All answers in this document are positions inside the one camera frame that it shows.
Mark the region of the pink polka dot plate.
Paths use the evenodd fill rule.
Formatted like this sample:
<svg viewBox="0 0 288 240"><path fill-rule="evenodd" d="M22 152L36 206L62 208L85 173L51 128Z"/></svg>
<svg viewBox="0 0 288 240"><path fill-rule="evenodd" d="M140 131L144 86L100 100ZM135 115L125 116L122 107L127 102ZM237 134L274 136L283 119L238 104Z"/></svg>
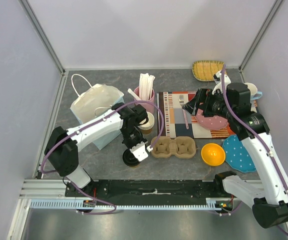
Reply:
<svg viewBox="0 0 288 240"><path fill-rule="evenodd" d="M195 116L197 122L207 130L218 131L228 126L228 121L220 116L204 117L198 113Z"/></svg>

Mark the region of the black cup lid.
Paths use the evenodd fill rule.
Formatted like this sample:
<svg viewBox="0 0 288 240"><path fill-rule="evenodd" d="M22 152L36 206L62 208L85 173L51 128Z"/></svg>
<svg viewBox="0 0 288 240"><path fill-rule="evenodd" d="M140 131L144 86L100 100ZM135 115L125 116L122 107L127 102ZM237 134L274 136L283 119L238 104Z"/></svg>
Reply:
<svg viewBox="0 0 288 240"><path fill-rule="evenodd" d="M124 164L127 166L134 166L140 164L140 162L135 158L135 156L130 152L129 149L126 149L123 152L122 159Z"/></svg>

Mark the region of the light blue paper bag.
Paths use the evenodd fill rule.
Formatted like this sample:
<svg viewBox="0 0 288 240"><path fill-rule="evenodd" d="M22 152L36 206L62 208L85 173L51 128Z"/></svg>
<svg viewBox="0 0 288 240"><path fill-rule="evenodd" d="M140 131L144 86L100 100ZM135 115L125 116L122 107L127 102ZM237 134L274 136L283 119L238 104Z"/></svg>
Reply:
<svg viewBox="0 0 288 240"><path fill-rule="evenodd" d="M89 88L77 94L76 100L71 104L70 110L80 124L85 124L90 120L100 117L108 109L117 103L123 103L124 94L114 86L105 84L91 85Z"/></svg>

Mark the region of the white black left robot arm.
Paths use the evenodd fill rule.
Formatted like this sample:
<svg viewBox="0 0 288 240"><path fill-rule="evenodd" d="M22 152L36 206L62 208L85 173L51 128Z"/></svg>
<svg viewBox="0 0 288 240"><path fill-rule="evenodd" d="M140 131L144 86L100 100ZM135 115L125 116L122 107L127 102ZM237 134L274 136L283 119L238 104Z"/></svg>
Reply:
<svg viewBox="0 0 288 240"><path fill-rule="evenodd" d="M85 124L64 130L53 130L45 150L48 160L58 174L76 185L76 191L83 197L93 192L91 177L79 164L79 152L97 139L115 131L123 136L126 158L130 165L136 166L148 157L147 140L139 130L141 123L148 122L148 114L141 105L128 107L118 103L102 116Z"/></svg>

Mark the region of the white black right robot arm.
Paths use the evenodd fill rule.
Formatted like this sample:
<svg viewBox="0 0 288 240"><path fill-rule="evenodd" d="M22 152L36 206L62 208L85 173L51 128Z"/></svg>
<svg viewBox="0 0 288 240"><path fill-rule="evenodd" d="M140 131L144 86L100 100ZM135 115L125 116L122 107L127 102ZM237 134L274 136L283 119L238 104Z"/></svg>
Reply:
<svg viewBox="0 0 288 240"><path fill-rule="evenodd" d="M200 88L182 108L192 116L198 110L204 117L227 119L231 130L250 155L263 185L258 191L229 172L218 174L213 191L219 197L228 193L252 209L262 228L288 222L288 177L275 148L264 117L251 109L250 90L243 83L230 83L225 91Z"/></svg>

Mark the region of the brown paper cup stack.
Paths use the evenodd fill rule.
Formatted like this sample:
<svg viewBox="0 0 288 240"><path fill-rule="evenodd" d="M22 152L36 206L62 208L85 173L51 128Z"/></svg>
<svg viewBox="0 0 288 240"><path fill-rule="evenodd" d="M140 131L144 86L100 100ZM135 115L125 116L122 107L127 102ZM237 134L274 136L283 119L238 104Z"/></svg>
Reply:
<svg viewBox="0 0 288 240"><path fill-rule="evenodd" d="M150 112L147 112L146 120L141 121L138 128L140 129L142 134L147 135L147 134L150 134L152 132L154 124L155 124L154 115Z"/></svg>

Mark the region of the yellow woven bamboo tray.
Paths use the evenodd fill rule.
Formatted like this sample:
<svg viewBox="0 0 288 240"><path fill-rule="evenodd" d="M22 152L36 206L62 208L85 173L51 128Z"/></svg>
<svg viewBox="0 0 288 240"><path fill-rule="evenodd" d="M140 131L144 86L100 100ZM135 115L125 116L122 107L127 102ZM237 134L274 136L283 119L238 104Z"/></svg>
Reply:
<svg viewBox="0 0 288 240"><path fill-rule="evenodd" d="M224 62L218 60L198 60L192 65L192 73L198 81L211 82L214 74L221 71L223 65Z"/></svg>

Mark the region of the colourful patchwork placemat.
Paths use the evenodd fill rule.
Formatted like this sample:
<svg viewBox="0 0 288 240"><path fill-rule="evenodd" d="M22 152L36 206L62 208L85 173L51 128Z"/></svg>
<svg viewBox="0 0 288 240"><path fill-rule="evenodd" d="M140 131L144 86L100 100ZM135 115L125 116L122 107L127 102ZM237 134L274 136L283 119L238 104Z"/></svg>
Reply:
<svg viewBox="0 0 288 240"><path fill-rule="evenodd" d="M180 136L191 137L193 139L225 139L233 135L229 125L221 130L208 130L202 127L195 116L187 115L189 129L185 127L185 121L179 95L184 96L184 102L188 102L195 96L193 91L159 92L156 94L157 106L163 111L165 127L162 135L170 138Z"/></svg>

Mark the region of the light blue mug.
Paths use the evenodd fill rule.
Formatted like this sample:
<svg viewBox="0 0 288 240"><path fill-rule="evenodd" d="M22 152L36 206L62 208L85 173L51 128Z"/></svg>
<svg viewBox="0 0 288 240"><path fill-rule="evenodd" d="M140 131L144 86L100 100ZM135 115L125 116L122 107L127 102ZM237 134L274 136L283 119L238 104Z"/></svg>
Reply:
<svg viewBox="0 0 288 240"><path fill-rule="evenodd" d="M258 88L256 85L246 82L245 85L247 85L247 88L250 90L250 100L258 100L262 97L262 92L258 91Z"/></svg>

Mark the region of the orange plastic bowl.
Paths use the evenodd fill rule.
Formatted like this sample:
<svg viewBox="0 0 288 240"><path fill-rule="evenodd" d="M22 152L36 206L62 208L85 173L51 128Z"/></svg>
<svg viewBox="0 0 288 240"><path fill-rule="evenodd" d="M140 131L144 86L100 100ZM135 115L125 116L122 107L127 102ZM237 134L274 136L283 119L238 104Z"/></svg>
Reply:
<svg viewBox="0 0 288 240"><path fill-rule="evenodd" d="M209 166L217 167L225 162L224 149L216 143L207 143L201 149L201 158Z"/></svg>

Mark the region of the brown cardboard cup carrier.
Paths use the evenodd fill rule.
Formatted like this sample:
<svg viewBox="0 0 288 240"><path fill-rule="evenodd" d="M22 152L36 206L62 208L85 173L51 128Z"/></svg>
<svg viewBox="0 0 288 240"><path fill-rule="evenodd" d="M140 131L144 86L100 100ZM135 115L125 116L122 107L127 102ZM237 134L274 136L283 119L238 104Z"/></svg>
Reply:
<svg viewBox="0 0 288 240"><path fill-rule="evenodd" d="M188 136L170 138L161 136L151 151L155 158L169 158L175 156L180 159L191 159L196 154L194 139Z"/></svg>

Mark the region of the blue polka dot plate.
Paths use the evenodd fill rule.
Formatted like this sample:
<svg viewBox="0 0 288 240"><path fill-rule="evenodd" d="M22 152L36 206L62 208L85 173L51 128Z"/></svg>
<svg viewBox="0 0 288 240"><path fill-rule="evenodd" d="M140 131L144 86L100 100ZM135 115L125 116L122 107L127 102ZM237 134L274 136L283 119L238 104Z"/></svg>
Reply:
<svg viewBox="0 0 288 240"><path fill-rule="evenodd" d="M255 172L255 165L246 150L236 135L231 135L226 138L222 144L222 148L225 151L225 161L231 168L242 172L250 173Z"/></svg>

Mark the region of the white wrapped straws bundle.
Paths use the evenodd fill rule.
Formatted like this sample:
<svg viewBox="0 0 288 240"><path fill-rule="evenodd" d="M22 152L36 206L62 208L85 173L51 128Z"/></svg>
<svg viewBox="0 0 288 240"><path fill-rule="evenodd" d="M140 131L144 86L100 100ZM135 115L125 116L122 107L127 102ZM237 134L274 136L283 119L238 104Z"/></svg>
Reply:
<svg viewBox="0 0 288 240"><path fill-rule="evenodd" d="M139 98L143 101L148 101L151 98L153 83L155 80L154 75L149 73L141 73L139 78Z"/></svg>

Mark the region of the pink handled fork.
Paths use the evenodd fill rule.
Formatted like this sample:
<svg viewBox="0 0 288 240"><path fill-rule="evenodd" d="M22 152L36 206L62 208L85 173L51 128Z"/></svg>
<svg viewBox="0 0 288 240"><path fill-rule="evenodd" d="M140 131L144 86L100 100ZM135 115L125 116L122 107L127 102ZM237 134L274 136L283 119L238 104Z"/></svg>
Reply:
<svg viewBox="0 0 288 240"><path fill-rule="evenodd" d="M181 107L184 106L184 96L182 94L179 95L179 103ZM183 117L185 121L185 127L188 130L189 129L188 119L187 119L186 111L183 108L182 108L182 112L183 112Z"/></svg>

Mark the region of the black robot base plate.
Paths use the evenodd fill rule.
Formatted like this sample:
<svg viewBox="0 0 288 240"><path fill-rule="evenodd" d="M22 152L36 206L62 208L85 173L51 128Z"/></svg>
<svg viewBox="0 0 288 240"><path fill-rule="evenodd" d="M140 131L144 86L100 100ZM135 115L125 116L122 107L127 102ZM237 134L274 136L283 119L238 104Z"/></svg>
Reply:
<svg viewBox="0 0 288 240"><path fill-rule="evenodd" d="M202 180L94 180L82 189L86 194L112 204L188 204L207 198L237 200L213 181Z"/></svg>

